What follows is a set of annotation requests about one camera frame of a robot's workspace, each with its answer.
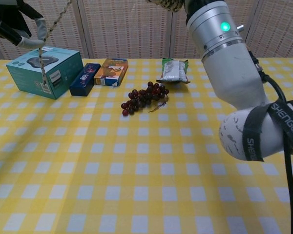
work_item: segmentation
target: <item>grape stem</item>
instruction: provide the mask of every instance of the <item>grape stem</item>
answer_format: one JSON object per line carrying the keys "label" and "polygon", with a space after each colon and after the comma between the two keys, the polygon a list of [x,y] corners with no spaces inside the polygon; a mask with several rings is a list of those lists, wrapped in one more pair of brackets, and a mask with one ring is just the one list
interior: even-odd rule
{"label": "grape stem", "polygon": [[166,105],[166,103],[168,102],[168,100],[169,100],[169,98],[168,98],[168,96],[166,95],[166,100],[161,104],[161,105],[158,105],[154,110],[151,110],[151,111],[149,111],[149,113],[151,113],[151,112],[155,112],[155,111],[157,111],[158,109],[160,109],[162,106],[165,106]]}

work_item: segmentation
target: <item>green indicator light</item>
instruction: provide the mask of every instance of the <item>green indicator light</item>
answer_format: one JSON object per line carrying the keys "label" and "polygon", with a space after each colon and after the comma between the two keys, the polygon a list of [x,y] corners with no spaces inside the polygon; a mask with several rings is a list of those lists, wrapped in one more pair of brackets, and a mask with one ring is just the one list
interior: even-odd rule
{"label": "green indicator light", "polygon": [[221,23],[220,28],[224,32],[227,32],[231,29],[230,24],[228,24],[227,22]]}

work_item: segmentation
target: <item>rope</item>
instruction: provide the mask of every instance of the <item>rope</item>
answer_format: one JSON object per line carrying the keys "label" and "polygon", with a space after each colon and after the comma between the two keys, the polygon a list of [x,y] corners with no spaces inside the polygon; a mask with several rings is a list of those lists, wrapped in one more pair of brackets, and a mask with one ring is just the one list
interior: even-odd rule
{"label": "rope", "polygon": [[[47,39],[49,38],[50,34],[55,29],[57,24],[60,22],[60,20],[62,19],[63,15],[67,12],[67,10],[68,10],[69,6],[72,4],[72,2],[73,2],[73,0],[70,0],[70,1],[67,2],[67,5],[64,8],[64,10],[60,13],[59,17],[53,22],[52,27],[49,29],[49,31],[47,32],[47,35],[43,39],[44,42],[47,41]],[[43,59],[42,59],[42,53],[43,53],[42,48],[39,48],[39,62],[40,62],[40,67],[41,67],[41,71],[42,71],[42,80],[43,80],[43,83],[46,84],[48,82],[48,79],[47,79],[47,76],[45,74],[44,63],[43,63]]]}
{"label": "rope", "polygon": [[185,2],[184,0],[146,0],[146,1],[155,3],[156,5],[161,5],[163,8],[172,12],[179,11]]}

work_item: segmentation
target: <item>grapes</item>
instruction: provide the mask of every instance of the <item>grapes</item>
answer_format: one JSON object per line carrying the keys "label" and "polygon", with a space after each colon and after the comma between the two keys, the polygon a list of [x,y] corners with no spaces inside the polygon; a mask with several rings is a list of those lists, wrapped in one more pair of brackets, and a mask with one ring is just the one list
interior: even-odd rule
{"label": "grapes", "polygon": [[164,92],[165,89],[166,89],[166,87],[165,87],[164,85],[161,85],[161,86],[160,86],[160,90],[161,90],[162,92]]}
{"label": "grapes", "polygon": [[148,93],[148,94],[146,95],[146,98],[147,98],[147,100],[152,100],[153,95],[152,95],[151,93]]}
{"label": "grapes", "polygon": [[126,108],[128,107],[128,105],[127,105],[127,103],[123,103],[123,104],[121,105],[121,107],[122,107],[122,109],[126,109]]}
{"label": "grapes", "polygon": [[132,93],[134,94],[134,96],[138,96],[139,95],[139,92],[136,89],[132,90]]}
{"label": "grapes", "polygon": [[153,92],[153,86],[149,86],[149,87],[146,89],[146,91],[147,91],[148,93],[152,93],[152,92]]}
{"label": "grapes", "polygon": [[[132,92],[128,93],[130,100],[121,104],[121,108],[123,109],[123,116],[134,115],[134,113],[139,111],[140,108],[150,106],[152,104],[152,100],[159,101],[161,98],[165,98],[165,95],[168,93],[169,90],[166,89],[164,85],[160,86],[159,83],[153,84],[151,81],[147,83],[146,90],[141,89],[138,91],[133,89]],[[165,105],[166,101],[159,105],[155,110]]]}
{"label": "grapes", "polygon": [[133,110],[133,108],[129,108],[128,109],[128,112],[129,112],[130,115],[133,115],[135,113],[135,111]]}
{"label": "grapes", "polygon": [[137,104],[137,100],[136,99],[132,99],[130,102],[133,106]]}
{"label": "grapes", "polygon": [[153,100],[158,101],[160,99],[160,96],[158,94],[153,95]]}
{"label": "grapes", "polygon": [[133,94],[133,93],[129,93],[129,94],[128,94],[128,97],[129,97],[130,99],[134,99],[134,94]]}
{"label": "grapes", "polygon": [[160,89],[154,89],[154,94],[160,94],[161,90]]}
{"label": "grapes", "polygon": [[138,106],[134,106],[134,107],[133,107],[133,110],[134,110],[135,112],[137,112],[137,111],[139,110],[139,107],[138,107]]}
{"label": "grapes", "polygon": [[146,92],[145,90],[143,90],[143,89],[142,89],[142,90],[140,90],[140,91],[139,91],[139,94],[141,94],[141,95],[143,95],[143,96],[144,96],[144,95],[146,95],[146,94],[147,94],[147,92]]}
{"label": "grapes", "polygon": [[124,109],[123,110],[123,116],[128,116],[128,114],[129,114],[129,111],[127,109]]}
{"label": "grapes", "polygon": [[142,103],[141,101],[138,101],[138,106],[139,106],[140,108],[142,108],[142,107],[143,107],[143,103]]}

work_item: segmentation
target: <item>teal box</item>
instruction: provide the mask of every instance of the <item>teal box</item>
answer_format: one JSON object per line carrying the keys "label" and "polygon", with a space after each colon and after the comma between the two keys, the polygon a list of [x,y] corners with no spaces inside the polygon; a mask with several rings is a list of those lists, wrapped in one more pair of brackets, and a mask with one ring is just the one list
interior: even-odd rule
{"label": "teal box", "polygon": [[84,68],[82,58],[79,51],[49,46],[42,50],[47,84],[42,80],[38,49],[18,57],[6,67],[19,90],[57,99]]}

